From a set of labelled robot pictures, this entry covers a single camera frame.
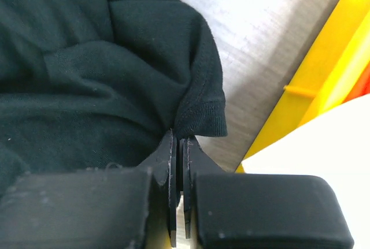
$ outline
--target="white cloth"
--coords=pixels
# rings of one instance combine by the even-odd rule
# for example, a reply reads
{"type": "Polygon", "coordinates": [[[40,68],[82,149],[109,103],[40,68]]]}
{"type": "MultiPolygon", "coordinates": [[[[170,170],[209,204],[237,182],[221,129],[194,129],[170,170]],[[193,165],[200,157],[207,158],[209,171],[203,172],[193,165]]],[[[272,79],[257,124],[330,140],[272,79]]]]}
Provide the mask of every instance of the white cloth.
{"type": "Polygon", "coordinates": [[[370,95],[312,120],[242,162],[247,173],[308,174],[333,188],[355,240],[370,248],[370,95]]]}

